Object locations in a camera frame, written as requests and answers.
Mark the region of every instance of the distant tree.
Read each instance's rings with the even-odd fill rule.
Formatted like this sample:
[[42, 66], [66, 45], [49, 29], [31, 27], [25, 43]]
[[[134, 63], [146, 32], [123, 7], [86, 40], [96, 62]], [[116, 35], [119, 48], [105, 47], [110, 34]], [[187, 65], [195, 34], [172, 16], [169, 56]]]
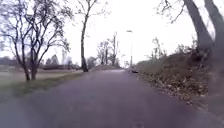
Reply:
[[87, 59], [88, 69], [92, 69], [93, 67], [96, 66], [96, 60], [97, 60], [97, 58], [92, 57], [92, 56]]
[[117, 32], [114, 33], [113, 39], [108, 39], [108, 41], [111, 43], [111, 50], [112, 50], [110, 60], [112, 62], [112, 66], [114, 66], [118, 54], [118, 44], [119, 44], [119, 42], [117, 41]]
[[[71, 10], [55, 0], [3, 1], [0, 15], [0, 36], [4, 45], [16, 56], [26, 80], [35, 80], [37, 68], [51, 47], [68, 50], [64, 38], [65, 18], [72, 18]], [[27, 53], [30, 53], [31, 74]]]
[[166, 51], [162, 49], [161, 43], [157, 37], [152, 40], [152, 43], [155, 47], [153, 48], [150, 59], [159, 59], [162, 56], [166, 56]]
[[97, 49], [97, 52], [98, 52], [98, 59], [100, 59], [100, 64], [101, 65], [104, 65], [104, 64], [108, 64], [108, 51], [109, 51], [109, 43], [108, 41], [104, 41], [104, 42], [101, 42], [99, 45], [98, 45], [98, 49]]
[[67, 68], [68, 69], [72, 69], [73, 68], [72, 67], [73, 66], [73, 62], [72, 62], [72, 58], [71, 57], [67, 58], [67, 62], [66, 63], [67, 63]]
[[90, 17], [95, 16], [95, 15], [101, 15], [101, 14], [105, 14], [105, 7], [98, 7], [95, 8], [94, 7], [96, 5], [99, 5], [100, 0], [77, 0], [77, 4], [79, 6], [76, 6], [77, 8], [77, 12], [76, 14], [81, 15], [82, 16], [82, 23], [83, 23], [83, 28], [82, 28], [82, 34], [81, 34], [81, 65], [82, 65], [82, 69], [84, 72], [88, 72], [88, 68], [87, 68], [87, 64], [86, 64], [86, 60], [85, 60], [85, 52], [84, 52], [84, 39], [85, 39], [85, 34], [86, 34], [86, 28], [88, 25], [88, 20], [90, 19]]
[[57, 57], [56, 54], [51, 57], [51, 64], [52, 65], [59, 65], [58, 57]]
[[45, 65], [51, 65], [51, 59], [50, 58], [47, 59]]

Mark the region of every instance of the path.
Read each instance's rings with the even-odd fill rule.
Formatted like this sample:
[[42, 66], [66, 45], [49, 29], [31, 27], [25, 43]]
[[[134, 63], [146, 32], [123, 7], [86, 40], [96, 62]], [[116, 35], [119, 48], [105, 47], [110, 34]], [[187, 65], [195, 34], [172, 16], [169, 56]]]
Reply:
[[125, 71], [90, 73], [0, 105], [1, 128], [221, 128]]

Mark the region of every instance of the lamp post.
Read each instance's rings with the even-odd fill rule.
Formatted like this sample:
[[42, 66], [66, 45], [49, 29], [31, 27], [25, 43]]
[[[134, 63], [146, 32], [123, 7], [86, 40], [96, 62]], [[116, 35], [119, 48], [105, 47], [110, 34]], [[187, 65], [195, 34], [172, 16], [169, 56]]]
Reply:
[[132, 55], [132, 49], [133, 49], [133, 44], [132, 44], [132, 41], [131, 41], [131, 60], [130, 60], [130, 67], [132, 69], [132, 60], [133, 60], [133, 55]]

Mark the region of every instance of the overcast sky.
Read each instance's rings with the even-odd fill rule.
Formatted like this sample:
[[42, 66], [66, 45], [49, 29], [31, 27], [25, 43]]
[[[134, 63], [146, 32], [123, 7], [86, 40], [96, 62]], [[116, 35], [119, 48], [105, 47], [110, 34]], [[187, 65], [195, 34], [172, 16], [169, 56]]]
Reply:
[[[224, 1], [214, 0], [223, 10]], [[155, 7], [158, 6], [160, 0], [108, 0], [108, 10], [110, 15], [97, 16], [90, 19], [87, 27], [87, 36], [85, 38], [85, 54], [86, 57], [97, 55], [97, 45], [108, 38], [112, 38], [113, 33], [118, 33], [120, 42], [120, 58], [121, 62], [130, 60], [131, 43], [133, 43], [133, 61], [146, 59], [146, 55], [151, 54], [154, 48], [152, 39], [158, 37], [163, 43], [163, 48], [168, 53], [174, 52], [178, 44], [190, 46], [192, 44], [192, 36], [195, 36], [195, 30], [187, 12], [185, 12], [175, 23], [170, 24], [170, 20], [166, 17], [156, 14]], [[203, 0], [195, 1], [200, 8], [205, 23], [208, 22], [208, 15], [203, 7]], [[178, 13], [177, 5], [173, 13]], [[75, 21], [66, 24], [66, 37], [71, 46], [69, 53], [73, 62], [80, 64], [80, 36], [81, 23], [80, 18], [75, 17]], [[209, 24], [209, 30], [212, 34], [212, 25]], [[57, 53], [61, 60], [61, 50], [52, 49], [46, 56], [50, 57]]]

